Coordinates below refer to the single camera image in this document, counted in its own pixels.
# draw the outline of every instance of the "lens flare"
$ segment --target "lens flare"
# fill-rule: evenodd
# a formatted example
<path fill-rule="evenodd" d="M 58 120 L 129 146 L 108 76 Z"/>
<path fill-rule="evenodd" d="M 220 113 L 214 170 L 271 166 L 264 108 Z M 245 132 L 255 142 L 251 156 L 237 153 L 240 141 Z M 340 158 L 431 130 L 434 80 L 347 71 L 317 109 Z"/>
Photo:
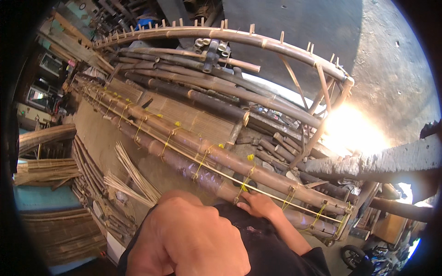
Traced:
<path fill-rule="evenodd" d="M 340 144 L 351 150 L 372 154 L 389 148 L 384 136 L 374 124 L 349 105 L 342 105 L 338 110 L 333 111 L 326 130 L 329 135 L 324 139 L 324 145 L 330 149 L 333 144 Z"/>

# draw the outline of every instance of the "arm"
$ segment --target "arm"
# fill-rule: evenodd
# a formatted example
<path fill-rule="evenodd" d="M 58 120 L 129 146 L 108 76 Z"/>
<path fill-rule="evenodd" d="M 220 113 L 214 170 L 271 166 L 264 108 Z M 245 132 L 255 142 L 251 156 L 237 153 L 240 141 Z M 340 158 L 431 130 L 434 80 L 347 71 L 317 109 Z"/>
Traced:
<path fill-rule="evenodd" d="M 285 217 L 281 208 L 278 207 L 272 199 L 255 191 L 251 193 L 241 193 L 241 195 L 250 205 L 247 205 L 244 202 L 239 202 L 237 206 L 247 211 L 252 216 L 268 219 L 275 227 L 279 236 L 296 254 L 302 256 L 312 250 L 309 243 L 293 227 Z"/>

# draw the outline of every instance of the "motorcycle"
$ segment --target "motorcycle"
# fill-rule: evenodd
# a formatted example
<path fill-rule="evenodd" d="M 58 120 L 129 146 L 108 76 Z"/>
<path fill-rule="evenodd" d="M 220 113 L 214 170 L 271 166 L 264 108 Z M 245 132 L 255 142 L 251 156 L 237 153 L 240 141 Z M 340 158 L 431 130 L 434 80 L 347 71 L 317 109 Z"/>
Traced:
<path fill-rule="evenodd" d="M 385 257 L 387 251 L 387 248 L 378 246 L 363 251 L 354 245 L 346 245 L 341 248 L 341 258 L 351 270 L 359 269 L 364 262 L 370 261 L 372 267 L 367 269 L 372 270 L 372 276 L 387 276 L 393 269 L 392 260 Z"/>

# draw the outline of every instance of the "tire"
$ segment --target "tire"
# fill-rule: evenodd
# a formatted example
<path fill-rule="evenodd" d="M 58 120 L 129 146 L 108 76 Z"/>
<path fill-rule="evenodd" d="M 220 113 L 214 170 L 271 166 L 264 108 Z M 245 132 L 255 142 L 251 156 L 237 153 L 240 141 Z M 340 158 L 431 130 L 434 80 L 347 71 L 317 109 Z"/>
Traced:
<path fill-rule="evenodd" d="M 346 245 L 343 246 L 341 248 L 341 259 L 343 260 L 343 262 L 348 266 L 348 268 L 350 268 L 351 270 L 356 268 L 356 264 L 351 262 L 351 260 L 346 256 L 346 252 L 352 252 L 353 254 L 358 256 L 358 262 L 362 261 L 362 259 L 365 257 L 365 253 L 362 249 L 360 249 L 359 247 L 356 247 L 354 245 Z"/>

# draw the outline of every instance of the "wooden beam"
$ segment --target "wooden beam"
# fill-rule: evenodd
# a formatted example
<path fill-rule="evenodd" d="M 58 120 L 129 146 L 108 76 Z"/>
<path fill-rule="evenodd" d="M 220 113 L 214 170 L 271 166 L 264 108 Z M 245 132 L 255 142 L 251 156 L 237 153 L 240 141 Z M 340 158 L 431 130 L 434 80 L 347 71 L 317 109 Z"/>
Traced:
<path fill-rule="evenodd" d="M 86 45 L 89 48 L 93 48 L 92 42 L 82 34 L 77 28 L 75 28 L 66 18 L 56 11 L 52 11 L 52 16 L 60 23 L 60 25 L 71 32 L 78 38 L 81 38 L 81 44 Z"/>

